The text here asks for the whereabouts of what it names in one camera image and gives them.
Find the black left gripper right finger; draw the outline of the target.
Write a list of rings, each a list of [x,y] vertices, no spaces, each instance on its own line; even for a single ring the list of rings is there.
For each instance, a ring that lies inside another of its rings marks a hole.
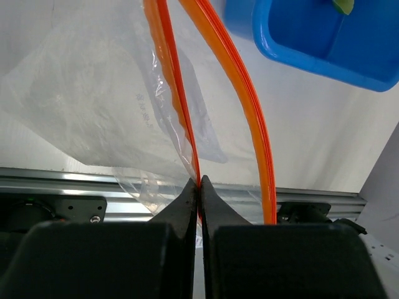
[[[199,200],[207,298],[386,298],[358,232],[346,224],[254,225],[207,176]]]

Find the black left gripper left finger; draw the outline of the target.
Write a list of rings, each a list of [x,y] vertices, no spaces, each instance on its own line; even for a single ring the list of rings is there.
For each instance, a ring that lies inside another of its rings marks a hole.
[[[146,222],[43,222],[17,247],[2,298],[191,298],[198,188]]]

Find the clear orange-zipper zip bag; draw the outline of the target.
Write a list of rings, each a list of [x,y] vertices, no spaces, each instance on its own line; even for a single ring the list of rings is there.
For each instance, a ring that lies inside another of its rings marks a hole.
[[[4,166],[56,151],[152,214],[209,176],[254,187],[277,222],[261,103],[209,1],[2,1],[1,115],[33,135]]]

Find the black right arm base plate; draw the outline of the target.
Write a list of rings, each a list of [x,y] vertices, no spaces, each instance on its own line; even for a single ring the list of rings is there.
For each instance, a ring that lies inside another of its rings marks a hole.
[[[327,217],[328,203],[283,202],[277,213],[278,224],[332,223]]]

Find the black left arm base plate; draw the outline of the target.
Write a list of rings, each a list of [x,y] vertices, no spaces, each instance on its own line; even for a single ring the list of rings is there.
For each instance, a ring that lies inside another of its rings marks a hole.
[[[1,231],[27,232],[45,221],[99,223],[107,201],[102,196],[1,194]]]

